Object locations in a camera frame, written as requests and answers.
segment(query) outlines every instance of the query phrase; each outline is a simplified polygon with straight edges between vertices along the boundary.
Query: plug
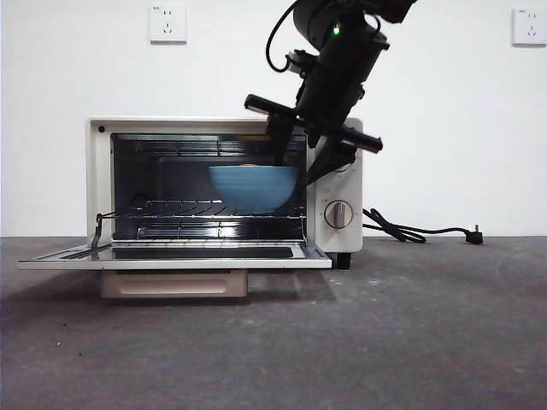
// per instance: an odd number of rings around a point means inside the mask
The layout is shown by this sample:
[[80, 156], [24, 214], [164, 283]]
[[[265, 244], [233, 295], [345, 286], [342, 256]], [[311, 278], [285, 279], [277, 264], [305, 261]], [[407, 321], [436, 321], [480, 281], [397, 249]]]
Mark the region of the plug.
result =
[[473, 245], [481, 245], [483, 243], [482, 232], [479, 231], [479, 226], [475, 225], [474, 231], [465, 232], [465, 242]]

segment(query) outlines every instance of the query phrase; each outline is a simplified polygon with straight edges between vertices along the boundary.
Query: wall socket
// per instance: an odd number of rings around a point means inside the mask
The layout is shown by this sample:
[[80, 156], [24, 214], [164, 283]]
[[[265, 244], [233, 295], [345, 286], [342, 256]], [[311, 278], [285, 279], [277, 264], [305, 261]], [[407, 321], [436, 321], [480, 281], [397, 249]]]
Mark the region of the wall socket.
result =
[[547, 9], [513, 10], [513, 45], [547, 45]]
[[149, 30], [152, 44], [186, 44], [186, 6], [178, 2], [153, 5]]

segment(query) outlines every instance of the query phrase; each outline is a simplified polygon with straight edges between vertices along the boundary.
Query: control knob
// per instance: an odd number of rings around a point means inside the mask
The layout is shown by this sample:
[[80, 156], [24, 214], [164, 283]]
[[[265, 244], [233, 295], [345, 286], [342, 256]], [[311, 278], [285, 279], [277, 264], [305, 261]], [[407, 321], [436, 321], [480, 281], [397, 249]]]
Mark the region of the control knob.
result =
[[349, 203], [334, 201], [329, 203], [325, 209], [325, 220], [334, 229], [342, 229], [351, 223], [353, 210]]

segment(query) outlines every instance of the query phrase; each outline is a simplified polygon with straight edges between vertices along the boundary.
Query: power cord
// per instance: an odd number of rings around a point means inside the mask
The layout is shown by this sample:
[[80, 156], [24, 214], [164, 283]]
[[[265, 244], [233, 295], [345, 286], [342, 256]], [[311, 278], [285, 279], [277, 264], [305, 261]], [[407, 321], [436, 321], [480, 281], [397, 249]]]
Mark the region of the power cord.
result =
[[379, 226], [363, 224], [363, 228], [374, 229], [376, 231], [383, 231], [388, 235], [393, 236], [395, 239], [398, 239], [401, 242], [414, 242], [414, 243], [426, 243], [426, 237], [420, 235], [420, 233], [425, 233], [427, 235], [438, 235], [439, 233], [448, 233], [448, 232], [461, 232], [465, 234], [465, 241], [467, 243], [472, 243], [473, 245], [481, 245], [483, 243], [482, 232], [479, 231], [479, 226], [475, 226], [475, 231], [470, 231], [463, 228], [446, 228], [439, 229], [437, 231], [429, 231], [427, 229], [414, 228], [412, 226], [404, 225], [395, 225], [390, 221], [386, 220], [380, 212], [376, 209], [371, 209], [367, 211], [363, 209], [362, 212], [376, 222]]
[[374, 35], [378, 34], [382, 30], [382, 23], [380, 22], [378, 16], [367, 12], [365, 12], [365, 15], [370, 15], [376, 21], [376, 30], [374, 31]]
[[285, 56], [287, 60], [285, 66], [283, 68], [276, 67], [272, 62], [272, 57], [270, 56], [270, 47], [272, 46], [272, 41], [274, 41], [275, 34], [277, 34], [277, 31], [279, 30], [285, 19], [292, 12], [292, 10], [294, 10], [298, 3], [300, 3], [300, 0], [296, 0], [296, 2], [294, 2], [286, 10], [286, 12], [284, 12], [279, 21], [275, 24], [275, 27], [273, 28], [272, 32], [270, 33], [270, 37], [268, 38], [268, 42], [266, 43], [266, 60], [268, 61], [269, 66], [277, 73], [284, 73], [285, 71], [287, 71], [289, 69], [289, 66], [291, 65], [291, 60], [289, 60], [288, 56]]

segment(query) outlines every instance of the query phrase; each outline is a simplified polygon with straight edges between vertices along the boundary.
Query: open oven door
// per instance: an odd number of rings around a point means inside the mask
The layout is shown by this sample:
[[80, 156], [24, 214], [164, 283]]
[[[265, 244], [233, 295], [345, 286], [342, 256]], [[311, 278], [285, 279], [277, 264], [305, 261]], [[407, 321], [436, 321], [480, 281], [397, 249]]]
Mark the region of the open oven door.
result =
[[18, 264], [19, 269], [99, 271], [331, 267], [324, 252], [304, 241], [139, 241], [94, 249], [83, 245]]

